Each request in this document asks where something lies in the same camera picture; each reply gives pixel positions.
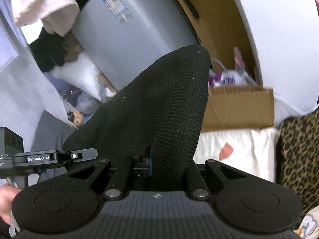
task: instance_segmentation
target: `gray ribbed surface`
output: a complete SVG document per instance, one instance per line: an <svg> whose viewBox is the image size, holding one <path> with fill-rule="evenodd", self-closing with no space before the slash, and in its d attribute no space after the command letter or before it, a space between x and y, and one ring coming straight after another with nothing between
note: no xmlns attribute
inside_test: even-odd
<svg viewBox="0 0 319 239"><path fill-rule="evenodd" d="M221 222L208 203L193 201L182 191L131 191L109 201L90 224L63 235L20 233L16 239L298 239L293 232L245 235Z"/></svg>

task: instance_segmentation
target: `brown cardboard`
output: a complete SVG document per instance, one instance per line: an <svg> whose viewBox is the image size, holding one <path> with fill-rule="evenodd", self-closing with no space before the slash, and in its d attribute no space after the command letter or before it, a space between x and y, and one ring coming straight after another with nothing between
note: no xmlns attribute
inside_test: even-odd
<svg viewBox="0 0 319 239"><path fill-rule="evenodd" d="M238 47L247 71L254 76L254 56L248 35L234 0L190 0L199 13L193 17L184 0L178 0L211 57L218 58L227 69L234 69L234 47ZM212 62L216 72L222 69Z"/></svg>
<svg viewBox="0 0 319 239"><path fill-rule="evenodd" d="M201 132L274 125L272 89L256 86L209 88Z"/></svg>
<svg viewBox="0 0 319 239"><path fill-rule="evenodd" d="M112 83L106 78L106 76L102 72L99 73L98 78L111 92L118 93L118 91L115 89Z"/></svg>

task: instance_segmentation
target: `leopard print blanket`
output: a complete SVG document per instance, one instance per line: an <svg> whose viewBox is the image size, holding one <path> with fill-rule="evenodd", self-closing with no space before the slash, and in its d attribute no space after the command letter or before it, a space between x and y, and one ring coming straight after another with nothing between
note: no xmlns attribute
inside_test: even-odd
<svg viewBox="0 0 319 239"><path fill-rule="evenodd" d="M302 218L319 205L319 109L280 125L281 168L278 183L302 201Z"/></svg>

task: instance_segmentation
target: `stuffed toy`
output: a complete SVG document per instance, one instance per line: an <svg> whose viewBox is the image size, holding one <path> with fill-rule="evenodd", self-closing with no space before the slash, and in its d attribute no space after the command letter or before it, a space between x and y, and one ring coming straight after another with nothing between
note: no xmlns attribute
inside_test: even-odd
<svg viewBox="0 0 319 239"><path fill-rule="evenodd" d="M76 127L80 127L83 125L83 115L81 112L69 112L68 120L71 121Z"/></svg>

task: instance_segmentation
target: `camera lens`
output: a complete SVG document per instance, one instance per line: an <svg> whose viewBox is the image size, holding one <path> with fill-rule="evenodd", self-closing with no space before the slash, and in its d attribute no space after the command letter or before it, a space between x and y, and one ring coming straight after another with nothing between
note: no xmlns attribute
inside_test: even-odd
<svg viewBox="0 0 319 239"><path fill-rule="evenodd" d="M6 132L6 133L5 133L5 140L6 140L6 142L10 142L10 140L11 140L11 134L10 134L10 132Z"/></svg>
<svg viewBox="0 0 319 239"><path fill-rule="evenodd" d="M22 149L22 141L21 141L21 139L18 139L18 147L19 147L20 149Z"/></svg>
<svg viewBox="0 0 319 239"><path fill-rule="evenodd" d="M15 136L12 137L12 143L14 146L17 146L17 138Z"/></svg>

